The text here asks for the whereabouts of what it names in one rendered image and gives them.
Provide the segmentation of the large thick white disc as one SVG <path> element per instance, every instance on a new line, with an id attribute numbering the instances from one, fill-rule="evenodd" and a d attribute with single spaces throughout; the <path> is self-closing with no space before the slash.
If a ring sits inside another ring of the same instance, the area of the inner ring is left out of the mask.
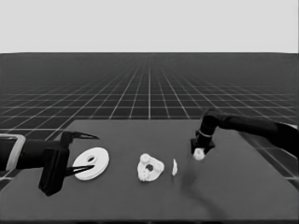
<path id="1" fill-rule="evenodd" d="M 92 180 L 102 174 L 109 164 L 109 154 L 105 148 L 93 147 L 79 154 L 73 162 L 74 167 L 92 165 L 93 168 L 75 174 L 82 181 Z"/>

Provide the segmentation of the white round carrier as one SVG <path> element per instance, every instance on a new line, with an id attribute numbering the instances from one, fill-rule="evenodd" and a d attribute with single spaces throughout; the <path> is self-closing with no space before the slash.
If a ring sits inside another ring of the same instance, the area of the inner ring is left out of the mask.
<path id="1" fill-rule="evenodd" d="M 139 159 L 139 163 L 137 165 L 137 174 L 139 174 L 140 172 L 143 172 L 144 170 L 151 172 L 151 179 L 149 182 L 156 180 L 161 174 L 156 174 L 153 171 L 153 165 L 155 162 L 158 162 L 159 160 L 157 160 L 154 157 L 150 156 L 150 162 L 149 163 L 143 163 L 140 161 Z"/>

